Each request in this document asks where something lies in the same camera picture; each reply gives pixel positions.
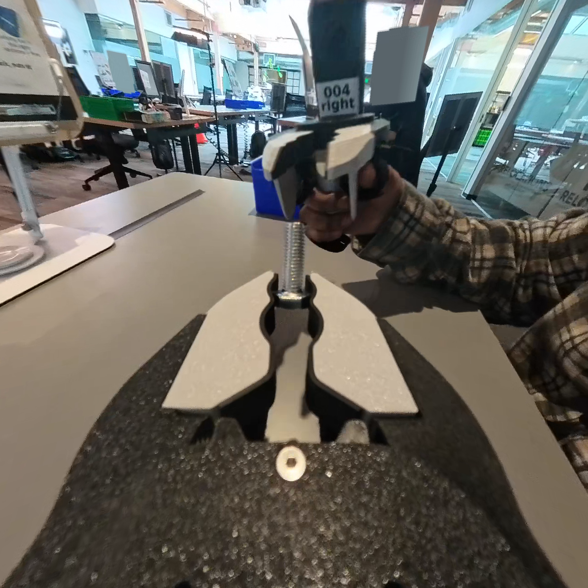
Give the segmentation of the white stand base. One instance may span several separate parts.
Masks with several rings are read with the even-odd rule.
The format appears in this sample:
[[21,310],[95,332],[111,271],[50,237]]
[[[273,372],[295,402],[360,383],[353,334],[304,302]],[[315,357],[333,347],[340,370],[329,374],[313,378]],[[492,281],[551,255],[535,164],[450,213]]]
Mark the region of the white stand base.
[[21,209],[21,224],[1,232],[1,305],[62,275],[114,246],[101,233],[42,224],[22,167],[19,149],[1,153]]

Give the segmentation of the steel hex bolt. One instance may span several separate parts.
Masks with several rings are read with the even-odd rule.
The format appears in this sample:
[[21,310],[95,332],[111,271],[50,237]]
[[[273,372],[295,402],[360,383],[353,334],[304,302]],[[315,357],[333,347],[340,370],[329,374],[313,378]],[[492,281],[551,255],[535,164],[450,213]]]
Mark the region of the steel hex bolt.
[[305,238],[303,223],[286,224],[279,293],[290,299],[300,299],[305,294]]

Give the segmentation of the person's right forearm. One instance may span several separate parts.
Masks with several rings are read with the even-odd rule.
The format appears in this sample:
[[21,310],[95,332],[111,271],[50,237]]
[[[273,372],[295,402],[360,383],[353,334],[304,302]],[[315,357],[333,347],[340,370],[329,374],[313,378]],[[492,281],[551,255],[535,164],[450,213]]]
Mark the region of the person's right forearm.
[[467,217],[406,183],[362,259],[404,284],[475,304],[489,323],[524,327],[507,356],[587,487],[587,212],[547,220]]

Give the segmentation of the black tripod light stand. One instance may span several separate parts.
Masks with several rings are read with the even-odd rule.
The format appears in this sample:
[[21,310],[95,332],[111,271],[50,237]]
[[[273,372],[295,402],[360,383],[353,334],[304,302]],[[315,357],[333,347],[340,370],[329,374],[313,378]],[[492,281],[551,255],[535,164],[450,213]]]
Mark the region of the black tripod light stand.
[[205,175],[207,175],[213,168],[215,164],[217,164],[219,170],[219,177],[221,178],[223,175],[223,169],[228,169],[234,177],[236,177],[239,181],[243,181],[243,178],[239,175],[239,173],[233,168],[232,164],[229,161],[229,155],[225,153],[221,147],[221,140],[220,140],[220,116],[217,109],[217,87],[215,85],[216,79],[216,63],[215,58],[212,55],[212,50],[210,46],[210,34],[206,31],[194,30],[189,28],[182,28],[176,27],[174,29],[174,33],[172,34],[172,39],[174,41],[179,41],[187,44],[190,47],[196,48],[198,45],[198,40],[203,38],[206,41],[206,51],[208,54],[208,66],[210,71],[210,96],[213,105],[213,122],[215,124],[216,130],[216,147],[217,147],[217,154],[210,165],[209,169],[206,171]]

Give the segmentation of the black office chair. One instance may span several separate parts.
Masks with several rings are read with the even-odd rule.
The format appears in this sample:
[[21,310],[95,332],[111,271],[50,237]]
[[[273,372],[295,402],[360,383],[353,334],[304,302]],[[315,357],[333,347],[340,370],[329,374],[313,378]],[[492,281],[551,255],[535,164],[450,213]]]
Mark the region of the black office chair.
[[97,158],[107,158],[108,164],[86,178],[82,183],[82,189],[85,192],[91,191],[93,182],[97,182],[108,175],[114,177],[117,190],[129,187],[128,177],[151,180],[152,175],[128,167],[126,153],[130,151],[136,152],[138,145],[138,140],[120,132],[96,133],[94,139],[84,140],[86,152],[89,155],[95,155]]

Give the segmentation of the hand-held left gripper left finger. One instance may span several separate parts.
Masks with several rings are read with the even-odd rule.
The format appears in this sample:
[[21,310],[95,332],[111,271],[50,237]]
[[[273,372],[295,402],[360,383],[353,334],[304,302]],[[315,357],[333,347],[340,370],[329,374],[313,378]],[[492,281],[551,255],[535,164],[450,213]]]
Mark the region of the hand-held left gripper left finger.
[[266,438],[276,396],[270,341],[277,275],[268,271],[225,295],[206,314],[162,410],[237,421],[246,439]]

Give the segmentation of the blue plastic bin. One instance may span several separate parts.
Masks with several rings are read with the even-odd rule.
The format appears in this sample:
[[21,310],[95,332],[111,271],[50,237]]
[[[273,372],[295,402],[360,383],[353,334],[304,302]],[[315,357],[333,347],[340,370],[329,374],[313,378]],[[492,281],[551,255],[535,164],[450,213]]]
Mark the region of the blue plastic bin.
[[286,220],[274,183],[264,177],[261,156],[251,162],[251,174],[257,216]]

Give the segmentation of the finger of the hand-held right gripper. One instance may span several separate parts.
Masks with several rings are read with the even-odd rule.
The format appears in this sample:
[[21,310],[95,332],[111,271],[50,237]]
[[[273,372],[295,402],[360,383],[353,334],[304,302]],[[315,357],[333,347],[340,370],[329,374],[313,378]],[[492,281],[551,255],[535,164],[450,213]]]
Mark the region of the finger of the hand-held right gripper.
[[288,220],[318,185],[319,139],[317,130],[288,130],[272,136],[263,149],[264,178],[274,184]]
[[317,125],[317,182],[324,192],[334,192],[342,177],[348,179],[350,216],[357,216],[358,174],[374,156],[382,140],[381,124]]

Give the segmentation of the person's right hand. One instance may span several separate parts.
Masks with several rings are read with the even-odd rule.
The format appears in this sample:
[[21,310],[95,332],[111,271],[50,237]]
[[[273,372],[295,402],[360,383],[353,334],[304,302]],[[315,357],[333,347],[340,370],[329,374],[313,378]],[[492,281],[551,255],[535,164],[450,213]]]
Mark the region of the person's right hand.
[[387,165],[386,171],[386,182],[377,197],[358,201],[355,217],[352,217],[350,197],[346,192],[327,193],[313,189],[299,215],[306,236],[315,244],[324,246],[340,241],[342,237],[374,235],[399,203],[405,186],[392,166]]

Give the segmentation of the black computer monitor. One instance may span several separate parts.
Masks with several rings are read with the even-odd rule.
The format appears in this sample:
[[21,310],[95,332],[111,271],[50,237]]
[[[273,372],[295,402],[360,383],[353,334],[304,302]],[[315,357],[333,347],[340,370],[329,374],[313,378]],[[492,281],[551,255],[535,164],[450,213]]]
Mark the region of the black computer monitor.
[[137,73],[138,89],[140,89],[148,98],[160,99],[160,92],[155,78],[155,71],[150,62],[136,60],[135,69]]
[[158,92],[163,103],[177,104],[175,83],[171,65],[161,62],[152,62],[154,77]]

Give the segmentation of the green plastic crate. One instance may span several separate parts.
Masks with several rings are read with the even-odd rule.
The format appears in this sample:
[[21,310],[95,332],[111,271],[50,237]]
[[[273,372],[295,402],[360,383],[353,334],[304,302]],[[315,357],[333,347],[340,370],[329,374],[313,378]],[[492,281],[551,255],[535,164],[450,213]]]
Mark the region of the green plastic crate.
[[129,98],[113,96],[80,96],[79,101],[89,118],[110,121],[126,121],[126,113],[138,112],[138,104]]

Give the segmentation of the black display board on stand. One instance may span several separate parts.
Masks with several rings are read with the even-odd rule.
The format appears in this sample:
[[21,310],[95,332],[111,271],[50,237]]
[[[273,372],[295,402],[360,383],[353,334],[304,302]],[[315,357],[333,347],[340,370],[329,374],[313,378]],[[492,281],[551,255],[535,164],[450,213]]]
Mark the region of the black display board on stand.
[[437,180],[448,155],[459,152],[473,120],[482,92],[446,95],[430,138],[421,150],[422,160],[440,157],[436,171],[426,191],[430,197],[437,188]]

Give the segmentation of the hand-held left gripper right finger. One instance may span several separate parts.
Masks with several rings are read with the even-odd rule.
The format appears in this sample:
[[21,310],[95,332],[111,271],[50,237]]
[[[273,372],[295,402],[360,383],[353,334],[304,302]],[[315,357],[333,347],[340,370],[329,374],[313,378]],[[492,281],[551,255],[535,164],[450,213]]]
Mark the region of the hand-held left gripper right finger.
[[382,442],[379,420],[412,418],[419,408],[374,313],[318,273],[307,277],[307,407],[322,442],[359,422],[369,442]]

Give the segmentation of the steel hex nut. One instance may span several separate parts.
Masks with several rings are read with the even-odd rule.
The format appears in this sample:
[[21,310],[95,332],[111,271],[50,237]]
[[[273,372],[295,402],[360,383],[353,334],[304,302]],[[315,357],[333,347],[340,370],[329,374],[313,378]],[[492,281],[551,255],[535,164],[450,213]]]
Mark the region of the steel hex nut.
[[302,310],[309,307],[311,293],[308,291],[278,290],[275,295],[275,305],[285,310]]

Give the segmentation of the wooden office desk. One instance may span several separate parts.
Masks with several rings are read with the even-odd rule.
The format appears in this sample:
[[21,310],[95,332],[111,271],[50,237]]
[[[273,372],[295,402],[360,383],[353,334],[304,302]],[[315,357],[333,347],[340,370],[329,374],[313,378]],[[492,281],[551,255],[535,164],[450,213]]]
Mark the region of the wooden office desk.
[[110,121],[84,117],[85,129],[91,134],[130,130],[138,132],[141,140],[150,143],[160,139],[180,141],[185,171],[194,175],[202,175],[201,160],[195,135],[203,132],[211,116],[189,115],[182,120],[165,120],[162,122],[145,123],[129,121]]

